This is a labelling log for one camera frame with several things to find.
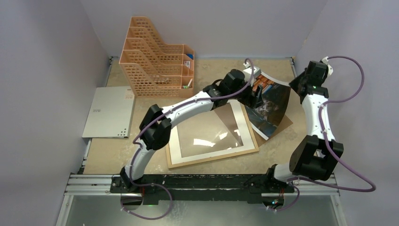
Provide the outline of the printed photo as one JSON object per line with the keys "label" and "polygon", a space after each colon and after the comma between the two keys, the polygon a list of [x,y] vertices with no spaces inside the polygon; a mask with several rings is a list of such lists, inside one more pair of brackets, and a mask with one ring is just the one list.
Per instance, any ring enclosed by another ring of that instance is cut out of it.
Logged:
{"label": "printed photo", "polygon": [[258,75],[254,88],[261,86],[262,104],[251,109],[245,107],[252,129],[268,140],[280,125],[289,102],[291,88],[287,82],[279,81],[265,73]]}

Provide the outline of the transparent acrylic sheet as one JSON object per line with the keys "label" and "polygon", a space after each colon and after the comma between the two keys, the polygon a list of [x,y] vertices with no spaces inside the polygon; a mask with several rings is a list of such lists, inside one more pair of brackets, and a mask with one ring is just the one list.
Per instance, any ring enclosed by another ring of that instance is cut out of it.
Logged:
{"label": "transparent acrylic sheet", "polygon": [[227,128],[214,113],[214,110],[200,113],[179,123],[177,133],[181,156],[183,158],[191,157],[241,147],[234,137],[227,137],[227,132]]}

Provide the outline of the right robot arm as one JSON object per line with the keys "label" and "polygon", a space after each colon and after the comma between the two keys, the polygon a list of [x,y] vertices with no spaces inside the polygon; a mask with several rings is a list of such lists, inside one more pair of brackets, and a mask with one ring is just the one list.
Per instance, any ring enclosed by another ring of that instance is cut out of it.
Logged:
{"label": "right robot arm", "polygon": [[273,174],[264,179],[265,188],[271,192],[292,178],[326,181],[343,154],[343,144],[336,141],[328,119],[328,89],[322,84],[333,72],[327,59],[310,61],[305,70],[289,85],[300,97],[306,117],[307,134],[292,153],[289,163],[272,166]]}

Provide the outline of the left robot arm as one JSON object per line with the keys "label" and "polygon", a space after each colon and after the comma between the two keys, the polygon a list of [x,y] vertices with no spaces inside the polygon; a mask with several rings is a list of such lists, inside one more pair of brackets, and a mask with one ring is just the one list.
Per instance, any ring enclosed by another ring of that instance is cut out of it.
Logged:
{"label": "left robot arm", "polygon": [[179,123],[222,107],[232,99],[251,108],[259,107],[261,90],[253,88],[254,79],[259,75],[261,70],[258,67],[243,71],[232,69],[224,78],[214,81],[191,98],[165,107],[152,105],[139,126],[139,134],[133,139],[136,151],[120,171],[122,187],[130,193],[140,188],[147,164],[155,151],[169,143],[171,130]]}

